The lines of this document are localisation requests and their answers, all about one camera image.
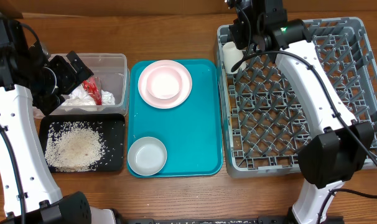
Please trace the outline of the cream paper cup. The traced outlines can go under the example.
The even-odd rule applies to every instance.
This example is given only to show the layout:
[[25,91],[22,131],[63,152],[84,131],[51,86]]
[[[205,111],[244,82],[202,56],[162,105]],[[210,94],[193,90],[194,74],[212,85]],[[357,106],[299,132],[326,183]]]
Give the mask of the cream paper cup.
[[238,73],[239,69],[244,71],[246,69],[247,63],[243,62],[239,68],[237,68],[234,72],[231,71],[233,66],[239,62],[243,58],[242,50],[236,48],[234,42],[227,42],[222,47],[223,52],[223,61],[224,61],[224,68],[227,74],[235,74]]

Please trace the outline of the grey bowl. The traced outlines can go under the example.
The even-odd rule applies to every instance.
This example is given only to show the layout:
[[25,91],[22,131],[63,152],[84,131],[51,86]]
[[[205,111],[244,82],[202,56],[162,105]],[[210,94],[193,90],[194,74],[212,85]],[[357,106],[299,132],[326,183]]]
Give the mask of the grey bowl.
[[167,149],[154,137],[136,140],[128,151],[128,164],[137,175],[150,176],[158,173],[167,161]]

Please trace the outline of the red snack wrapper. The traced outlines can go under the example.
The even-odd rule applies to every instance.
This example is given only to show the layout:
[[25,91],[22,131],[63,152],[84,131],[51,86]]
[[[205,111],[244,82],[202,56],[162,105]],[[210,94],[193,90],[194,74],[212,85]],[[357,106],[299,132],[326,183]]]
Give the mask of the red snack wrapper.
[[102,105],[101,80],[98,77],[90,77],[85,80],[83,88],[94,99],[96,105]]

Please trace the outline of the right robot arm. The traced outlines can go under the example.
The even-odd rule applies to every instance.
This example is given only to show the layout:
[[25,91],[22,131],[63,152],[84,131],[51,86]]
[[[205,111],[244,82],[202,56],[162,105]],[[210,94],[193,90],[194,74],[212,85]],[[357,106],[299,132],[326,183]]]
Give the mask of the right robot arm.
[[326,211],[344,183],[363,168],[374,138],[343,104],[322,68],[304,22],[289,20],[281,1],[228,1],[237,18],[229,30],[244,59],[266,54],[287,78],[309,126],[298,153],[304,184],[286,223],[327,223]]

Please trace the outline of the pile of rice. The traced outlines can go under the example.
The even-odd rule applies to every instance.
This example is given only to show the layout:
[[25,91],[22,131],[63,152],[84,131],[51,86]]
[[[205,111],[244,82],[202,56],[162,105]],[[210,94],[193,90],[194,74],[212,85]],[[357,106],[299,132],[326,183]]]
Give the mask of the pile of rice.
[[103,134],[87,121],[53,122],[45,145],[45,160],[59,172],[93,170],[105,155]]

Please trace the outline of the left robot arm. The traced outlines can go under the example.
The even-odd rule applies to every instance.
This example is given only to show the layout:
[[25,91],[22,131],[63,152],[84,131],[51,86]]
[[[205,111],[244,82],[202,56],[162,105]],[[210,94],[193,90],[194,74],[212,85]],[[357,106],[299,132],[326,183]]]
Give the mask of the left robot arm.
[[92,76],[75,52],[50,57],[29,29],[0,17],[0,175],[6,223],[123,223],[115,209],[92,207],[82,192],[63,196],[45,161],[34,108],[48,115]]

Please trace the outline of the pink small bowl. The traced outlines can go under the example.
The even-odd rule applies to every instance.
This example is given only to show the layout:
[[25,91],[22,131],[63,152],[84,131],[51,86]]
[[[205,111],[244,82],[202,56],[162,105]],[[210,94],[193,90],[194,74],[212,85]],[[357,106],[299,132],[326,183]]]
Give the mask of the pink small bowl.
[[147,91],[155,98],[166,100],[176,96],[182,85],[178,71],[169,67],[158,67],[149,72]]

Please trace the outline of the white napkin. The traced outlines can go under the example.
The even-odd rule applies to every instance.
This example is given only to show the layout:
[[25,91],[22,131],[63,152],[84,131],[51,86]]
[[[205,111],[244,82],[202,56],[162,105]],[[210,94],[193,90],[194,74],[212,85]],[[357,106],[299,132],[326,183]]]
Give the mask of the white napkin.
[[[114,95],[108,91],[101,90],[100,105],[115,105]],[[96,102],[80,85],[69,94],[62,106],[96,106]]]

